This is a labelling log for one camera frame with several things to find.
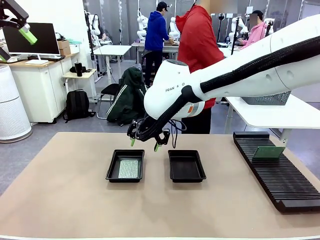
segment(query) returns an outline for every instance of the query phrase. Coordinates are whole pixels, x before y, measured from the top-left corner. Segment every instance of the gray basket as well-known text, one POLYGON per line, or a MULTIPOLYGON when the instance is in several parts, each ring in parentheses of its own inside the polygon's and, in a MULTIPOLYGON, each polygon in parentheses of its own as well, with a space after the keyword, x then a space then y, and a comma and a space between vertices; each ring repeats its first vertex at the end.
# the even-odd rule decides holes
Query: gray basket
POLYGON ((271 96, 243 97, 242 99, 249 105, 284 106, 286 105, 290 94, 291 91, 287 91, 271 96))

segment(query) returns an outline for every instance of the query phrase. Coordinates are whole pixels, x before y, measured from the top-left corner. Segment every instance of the black rack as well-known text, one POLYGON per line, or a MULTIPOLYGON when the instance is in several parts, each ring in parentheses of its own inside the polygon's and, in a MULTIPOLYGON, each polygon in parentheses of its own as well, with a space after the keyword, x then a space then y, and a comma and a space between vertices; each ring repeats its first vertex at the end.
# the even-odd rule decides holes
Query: black rack
POLYGON ((320 211, 320 193, 285 155, 253 159, 258 147, 275 146, 269 137, 268 132, 233 133, 235 145, 278 211, 320 211))

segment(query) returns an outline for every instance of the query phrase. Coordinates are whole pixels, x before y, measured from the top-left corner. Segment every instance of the chair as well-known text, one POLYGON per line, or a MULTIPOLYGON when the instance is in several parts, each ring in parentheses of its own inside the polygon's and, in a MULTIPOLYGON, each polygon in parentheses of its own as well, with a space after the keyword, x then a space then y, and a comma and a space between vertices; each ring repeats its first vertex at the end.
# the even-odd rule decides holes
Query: chair
POLYGON ((98 112, 97 112, 97 115, 96 115, 98 119, 103 119, 103 120, 107 119, 106 117, 100 117, 99 116, 99 112, 100 112, 100 107, 101 107, 101 102, 102 102, 103 96, 104 95, 110 95, 110 105, 111 105, 112 104, 112 96, 114 97, 117 94, 118 90, 119 90, 119 84, 118 83, 113 83, 113 84, 110 84, 109 86, 107 86, 105 89, 103 89, 101 91, 99 109, 98 109, 98 112))

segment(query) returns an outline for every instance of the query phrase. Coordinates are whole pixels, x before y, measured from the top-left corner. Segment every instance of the small table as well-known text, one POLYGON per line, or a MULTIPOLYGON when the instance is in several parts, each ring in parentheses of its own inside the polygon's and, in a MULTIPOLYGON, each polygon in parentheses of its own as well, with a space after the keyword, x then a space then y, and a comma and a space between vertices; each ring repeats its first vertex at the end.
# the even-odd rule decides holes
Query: small table
MULTIPOLYGON (((0 238, 227 239, 320 233, 320 213, 278 212, 232 135, 179 135, 179 150, 199 152, 207 177, 202 183, 172 182, 171 144, 154 152, 154 140, 136 140, 134 147, 130 142, 125 133, 57 133, 0 196, 0 238), (141 182, 105 180, 115 149, 145 150, 141 182)), ((306 166, 290 150, 284 154, 320 191, 320 181, 306 166)))
MULTIPOLYGON (((82 76, 77 76, 76 73, 74 72, 67 72, 65 73, 62 77, 65 79, 64 80, 64 85, 65 85, 65 89, 66 89, 66 93, 68 94, 69 93, 69 86, 68 86, 68 82, 70 79, 73 79, 74 80, 74 84, 77 86, 78 88, 78 83, 76 81, 76 79, 90 79, 91 76, 96 72, 97 70, 96 69, 92 69, 92 71, 90 72, 83 72, 82 73, 82 76)), ((96 89, 96 86, 95 86, 95 81, 90 81, 90 87, 91 87, 91 93, 92 93, 92 96, 96 96, 97 93, 95 91, 96 89)), ((91 103, 97 103, 98 101, 96 99, 90 101, 91 103)))
POLYGON ((226 97, 226 100, 230 104, 226 134, 230 133, 234 110, 248 126, 271 129, 284 145, 292 129, 320 129, 320 111, 292 94, 284 106, 249 105, 241 97, 226 97))
MULTIPOLYGON (((141 42, 134 42, 131 44, 132 47, 135 47, 136 50, 136 62, 140 63, 140 54, 145 51, 145 44, 141 42)), ((178 58, 178 52, 179 52, 179 46, 172 46, 171 43, 164 43, 163 46, 163 53, 170 53, 170 54, 175 54, 175 60, 178 58)))
POLYGON ((118 62, 118 77, 121 78, 121 65, 120 65, 120 56, 125 55, 131 46, 127 45, 104 45, 93 51, 94 55, 105 56, 105 61, 107 65, 107 74, 108 74, 108 83, 111 84, 111 72, 110 72, 110 56, 116 56, 118 62))

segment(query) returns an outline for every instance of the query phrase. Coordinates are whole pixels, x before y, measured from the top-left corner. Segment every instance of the cap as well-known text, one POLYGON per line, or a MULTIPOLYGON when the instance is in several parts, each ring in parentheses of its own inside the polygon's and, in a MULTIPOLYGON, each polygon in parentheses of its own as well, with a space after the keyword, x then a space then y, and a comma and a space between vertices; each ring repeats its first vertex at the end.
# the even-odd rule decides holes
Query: cap
POLYGON ((165 9, 168 12, 167 7, 168 5, 164 1, 161 1, 158 3, 158 6, 156 7, 156 9, 161 9, 161 10, 165 9))

